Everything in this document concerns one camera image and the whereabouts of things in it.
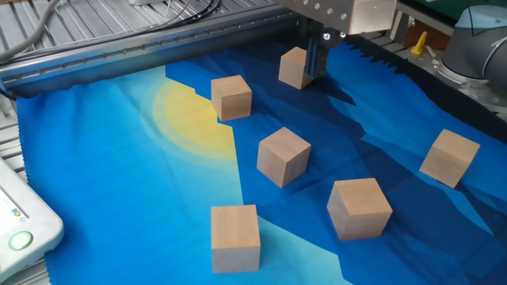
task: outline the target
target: yellow object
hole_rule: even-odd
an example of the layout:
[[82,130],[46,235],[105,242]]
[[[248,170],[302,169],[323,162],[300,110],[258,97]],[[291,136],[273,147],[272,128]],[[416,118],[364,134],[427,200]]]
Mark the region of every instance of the yellow object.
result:
[[218,123],[212,102],[193,88],[169,80],[154,99],[153,117],[160,132],[181,149],[236,163],[232,127]]
[[427,32],[423,32],[421,37],[419,38],[419,41],[417,42],[415,47],[412,47],[412,50],[410,52],[412,52],[415,55],[420,55],[422,53],[422,50],[424,50],[424,48],[425,48],[425,42],[426,42],[427,35],[428,35]]

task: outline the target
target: green button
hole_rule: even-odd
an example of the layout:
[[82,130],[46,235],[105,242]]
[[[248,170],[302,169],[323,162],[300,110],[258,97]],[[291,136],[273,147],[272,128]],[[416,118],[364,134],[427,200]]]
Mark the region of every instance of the green button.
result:
[[24,249],[32,243],[33,236],[29,232],[19,232],[10,238],[9,245],[12,249]]

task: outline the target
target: blue fabric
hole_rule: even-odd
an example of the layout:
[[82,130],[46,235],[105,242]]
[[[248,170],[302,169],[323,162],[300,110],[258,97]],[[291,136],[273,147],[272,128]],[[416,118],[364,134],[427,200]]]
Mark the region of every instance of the blue fabric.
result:
[[[504,284],[507,146],[347,45],[331,51],[325,80],[293,89],[277,80],[287,51],[263,42],[20,99],[29,183],[66,227],[46,256],[51,282]],[[237,162],[187,154],[154,127],[166,77],[209,99],[210,80],[236,74],[253,90],[252,115],[223,123]],[[256,161],[258,143],[283,126],[312,151],[280,189]],[[443,128],[481,144],[456,189],[418,172]],[[332,184],[365,177],[393,216],[381,237],[339,241]],[[241,203],[257,204],[261,270],[213,275],[209,207]]]

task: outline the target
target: metal bracket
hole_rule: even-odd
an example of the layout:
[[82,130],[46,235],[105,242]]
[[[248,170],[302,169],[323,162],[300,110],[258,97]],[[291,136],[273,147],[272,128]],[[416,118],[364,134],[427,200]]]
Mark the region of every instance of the metal bracket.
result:
[[330,49],[339,45],[346,34],[307,17],[299,21],[299,34],[308,38],[305,74],[312,79],[324,77]]

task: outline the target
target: wooden block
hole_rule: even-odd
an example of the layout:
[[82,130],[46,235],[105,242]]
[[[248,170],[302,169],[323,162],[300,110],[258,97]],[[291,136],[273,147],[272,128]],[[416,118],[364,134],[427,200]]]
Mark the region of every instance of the wooden block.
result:
[[282,127],[259,143],[257,169],[283,188],[307,169],[310,148],[310,143]]
[[306,64],[307,51],[299,47],[294,47],[290,52],[282,55],[278,80],[296,87],[297,89],[303,89],[312,80],[304,73]]
[[214,79],[212,105],[222,121],[250,116],[252,90],[241,75]]
[[375,178],[334,182],[327,210],[341,241],[380,236],[393,212]]
[[479,147],[476,142],[444,129],[419,170],[454,188],[474,160]]
[[257,271],[260,256],[255,205],[212,207],[213,273]]

